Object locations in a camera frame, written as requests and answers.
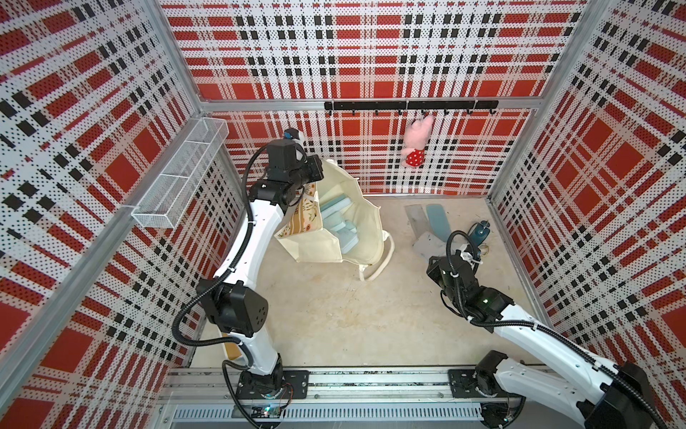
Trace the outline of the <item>teal pencil case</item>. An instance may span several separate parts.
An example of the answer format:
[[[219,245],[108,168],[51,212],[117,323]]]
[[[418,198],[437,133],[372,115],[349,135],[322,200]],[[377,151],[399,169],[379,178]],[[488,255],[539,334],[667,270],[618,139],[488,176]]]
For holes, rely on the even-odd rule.
[[[433,234],[441,241],[447,241],[452,230],[448,221],[447,213],[440,204],[426,206],[426,214]]]

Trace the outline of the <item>cream floral canvas bag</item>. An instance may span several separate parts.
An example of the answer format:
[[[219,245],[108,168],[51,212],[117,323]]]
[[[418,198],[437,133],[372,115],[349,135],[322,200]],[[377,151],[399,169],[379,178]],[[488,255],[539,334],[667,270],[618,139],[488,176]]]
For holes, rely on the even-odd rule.
[[[332,159],[323,163],[323,173],[323,180],[305,186],[305,196],[274,237],[300,263],[348,262],[358,266],[362,282],[372,282],[395,252],[391,234],[382,227],[381,209],[364,197],[359,180]],[[321,205],[342,194],[352,205],[323,219]]]

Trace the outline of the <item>grey pencil case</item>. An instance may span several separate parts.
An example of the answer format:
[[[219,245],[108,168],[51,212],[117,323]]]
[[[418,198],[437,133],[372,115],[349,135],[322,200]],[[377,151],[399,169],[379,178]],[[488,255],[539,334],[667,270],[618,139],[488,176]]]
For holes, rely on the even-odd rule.
[[[419,239],[425,232],[432,232],[432,227],[423,206],[405,206],[405,211],[416,239]]]

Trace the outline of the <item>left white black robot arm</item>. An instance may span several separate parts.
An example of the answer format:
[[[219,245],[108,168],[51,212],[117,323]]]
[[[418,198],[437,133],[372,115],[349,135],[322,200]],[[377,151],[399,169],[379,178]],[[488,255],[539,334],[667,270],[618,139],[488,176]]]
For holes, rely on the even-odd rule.
[[[264,174],[254,183],[248,172],[241,179],[244,214],[232,249],[213,277],[202,279],[196,296],[185,304],[171,324],[173,339],[192,348],[233,344],[243,361],[227,365],[239,371],[239,386],[264,398],[286,387],[280,354],[273,348],[265,327],[269,304],[257,292],[257,275],[269,242],[289,209],[305,194],[305,186],[323,180],[323,162],[303,146],[305,135],[285,130],[281,139],[259,148],[248,160],[251,171],[260,155],[267,156]],[[180,324],[193,307],[200,306],[221,336],[193,340],[182,334]]]

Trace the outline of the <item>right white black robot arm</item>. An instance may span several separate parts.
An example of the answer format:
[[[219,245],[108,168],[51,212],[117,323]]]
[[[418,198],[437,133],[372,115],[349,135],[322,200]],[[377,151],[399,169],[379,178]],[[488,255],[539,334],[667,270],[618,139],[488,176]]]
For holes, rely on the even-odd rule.
[[[453,240],[466,239],[456,250]],[[467,233],[452,232],[443,252],[431,257],[427,275],[441,289],[444,306],[472,326],[508,340],[550,368],[527,368],[493,350],[476,367],[481,395],[503,391],[533,400],[584,428],[664,428],[645,371],[631,362],[618,365],[541,323],[507,294],[479,284],[482,261]]]

